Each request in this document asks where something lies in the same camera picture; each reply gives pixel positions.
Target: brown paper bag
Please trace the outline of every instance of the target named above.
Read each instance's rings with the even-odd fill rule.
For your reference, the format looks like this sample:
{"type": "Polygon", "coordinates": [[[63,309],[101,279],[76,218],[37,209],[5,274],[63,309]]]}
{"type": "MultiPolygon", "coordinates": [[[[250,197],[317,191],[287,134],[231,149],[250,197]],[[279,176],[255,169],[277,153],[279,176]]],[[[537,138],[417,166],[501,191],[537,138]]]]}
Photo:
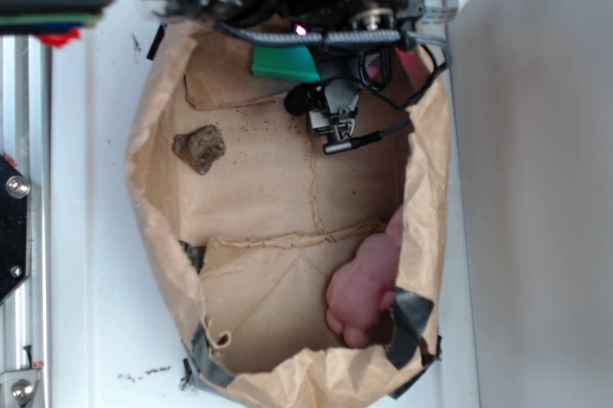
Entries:
{"type": "MultiPolygon", "coordinates": [[[[413,133],[326,156],[307,121],[285,112],[287,84],[249,74],[248,49],[191,22],[171,26],[127,150],[151,267],[193,367],[250,407],[362,407],[399,395],[438,354],[449,160],[443,85],[411,108],[413,133]],[[219,129],[226,153],[199,175],[172,143],[204,125],[219,129]],[[326,287],[402,202],[394,337],[347,349],[326,326],[326,287]],[[206,246],[199,272],[179,240],[206,246]]],[[[358,134],[403,116],[368,95],[359,108],[358,134]]]]}

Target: bolt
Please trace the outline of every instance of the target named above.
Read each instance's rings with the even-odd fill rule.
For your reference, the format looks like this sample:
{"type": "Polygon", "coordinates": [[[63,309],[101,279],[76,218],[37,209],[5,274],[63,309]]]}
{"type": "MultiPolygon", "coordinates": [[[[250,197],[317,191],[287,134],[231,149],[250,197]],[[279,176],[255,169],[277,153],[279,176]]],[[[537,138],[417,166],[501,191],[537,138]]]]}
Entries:
{"type": "Polygon", "coordinates": [[[18,406],[27,406],[34,395],[34,386],[30,381],[20,379],[12,385],[11,395],[18,406]]]}
{"type": "Polygon", "coordinates": [[[21,267],[20,267],[20,266],[13,266],[13,267],[11,268],[11,275],[12,275],[13,277],[15,277],[16,279],[17,279],[18,277],[21,277],[21,274],[23,274],[23,269],[21,269],[21,267]]]}
{"type": "Polygon", "coordinates": [[[30,183],[23,176],[12,176],[7,181],[7,193],[13,199],[22,199],[30,193],[30,183]]]}
{"type": "Polygon", "coordinates": [[[364,27],[369,32],[374,32],[379,28],[379,18],[376,15],[369,15],[364,19],[364,27]]]}

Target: white wall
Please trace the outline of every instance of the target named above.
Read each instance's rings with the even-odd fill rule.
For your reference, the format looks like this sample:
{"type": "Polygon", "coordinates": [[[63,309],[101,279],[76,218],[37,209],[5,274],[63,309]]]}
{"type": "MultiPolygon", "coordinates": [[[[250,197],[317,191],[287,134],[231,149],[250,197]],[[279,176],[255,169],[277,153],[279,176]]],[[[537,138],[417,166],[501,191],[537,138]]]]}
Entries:
{"type": "Polygon", "coordinates": [[[613,406],[613,0],[449,30],[482,406],[613,406]]]}

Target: black cable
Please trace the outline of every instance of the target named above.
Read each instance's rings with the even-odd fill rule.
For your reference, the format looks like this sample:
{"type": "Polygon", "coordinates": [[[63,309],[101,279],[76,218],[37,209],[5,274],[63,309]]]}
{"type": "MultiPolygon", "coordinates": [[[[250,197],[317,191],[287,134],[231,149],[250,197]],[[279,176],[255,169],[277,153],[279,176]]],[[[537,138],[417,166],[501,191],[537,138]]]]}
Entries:
{"type": "Polygon", "coordinates": [[[368,74],[368,65],[366,63],[367,54],[360,54],[358,61],[358,69],[360,73],[360,78],[362,79],[362,83],[365,87],[369,87],[376,92],[381,92],[384,90],[390,82],[392,82],[392,50],[389,47],[385,47],[379,50],[379,61],[381,64],[381,78],[382,82],[376,81],[368,74]]]}
{"type": "Polygon", "coordinates": [[[363,87],[363,88],[367,89],[374,96],[376,96],[380,100],[382,100],[382,101],[386,102],[387,104],[389,104],[390,106],[392,106],[394,109],[405,110],[407,107],[419,103],[420,100],[425,95],[425,93],[430,89],[430,87],[432,87],[432,84],[437,79],[437,77],[440,76],[441,73],[444,72],[448,68],[448,66],[449,66],[447,59],[445,59],[445,62],[443,62],[442,64],[439,64],[437,62],[437,60],[436,60],[436,57],[432,53],[432,51],[430,49],[428,49],[427,46],[422,46],[422,47],[423,47],[423,50],[428,54],[428,56],[432,60],[432,63],[434,65],[434,71],[432,71],[432,73],[430,73],[430,75],[426,79],[425,83],[420,88],[420,90],[418,90],[415,94],[413,94],[411,97],[409,97],[409,100],[407,102],[403,103],[403,104],[397,104],[396,102],[390,100],[389,98],[387,98],[383,94],[381,94],[378,91],[374,90],[369,85],[364,84],[364,82],[360,78],[356,78],[354,76],[349,76],[349,75],[335,76],[333,78],[328,78],[328,79],[323,80],[321,82],[321,85],[323,87],[326,87],[327,85],[330,85],[331,83],[335,82],[336,80],[341,80],[341,79],[352,80],[352,81],[356,82],[357,84],[359,84],[360,87],[363,87]]]}
{"type": "Polygon", "coordinates": [[[381,138],[389,137],[393,133],[396,133],[402,128],[408,126],[410,123],[411,123],[411,117],[407,113],[406,118],[402,119],[401,121],[398,121],[394,125],[390,125],[385,130],[379,130],[381,138]]]}
{"type": "Polygon", "coordinates": [[[428,91],[436,78],[449,66],[451,66],[453,60],[453,54],[451,48],[446,39],[440,36],[434,36],[432,34],[414,33],[406,30],[376,30],[373,32],[331,32],[331,33],[309,33],[305,35],[292,34],[292,33],[259,33],[236,28],[226,23],[216,23],[216,29],[222,33],[229,34],[240,39],[244,39],[252,44],[268,47],[294,47],[294,46],[312,46],[312,47],[324,47],[327,48],[351,48],[357,51],[361,46],[369,49],[380,49],[383,45],[407,45],[407,41],[415,44],[420,44],[421,47],[428,54],[434,65],[434,71],[430,74],[425,84],[415,94],[409,98],[409,100],[401,105],[392,102],[388,98],[379,94],[376,90],[376,84],[373,86],[370,84],[372,79],[370,77],[362,78],[360,80],[354,77],[338,77],[339,79],[351,79],[356,80],[362,87],[371,90],[375,95],[380,97],[386,103],[390,104],[395,109],[406,109],[406,107],[418,103],[425,93],[428,91]],[[432,51],[428,46],[438,46],[443,51],[444,62],[439,64],[434,57],[432,51]]]}

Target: pink object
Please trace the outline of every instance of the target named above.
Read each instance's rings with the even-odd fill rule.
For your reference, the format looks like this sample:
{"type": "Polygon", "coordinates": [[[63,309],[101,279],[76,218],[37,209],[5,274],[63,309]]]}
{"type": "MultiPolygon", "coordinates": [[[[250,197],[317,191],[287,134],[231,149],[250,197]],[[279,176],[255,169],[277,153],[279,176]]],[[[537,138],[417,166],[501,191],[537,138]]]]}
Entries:
{"type": "Polygon", "coordinates": [[[402,230],[400,207],[385,233],[366,238],[355,258],[338,269],[328,285],[328,326],[342,334],[350,348],[368,346],[368,330],[394,302],[402,230]]]}
{"type": "Polygon", "coordinates": [[[7,160],[7,162],[8,162],[9,164],[11,164],[13,167],[15,167],[15,168],[19,167],[19,166],[17,165],[17,161],[15,161],[14,157],[12,157],[10,154],[8,154],[7,152],[5,152],[5,153],[3,154],[3,156],[4,156],[4,158],[7,160]]]}

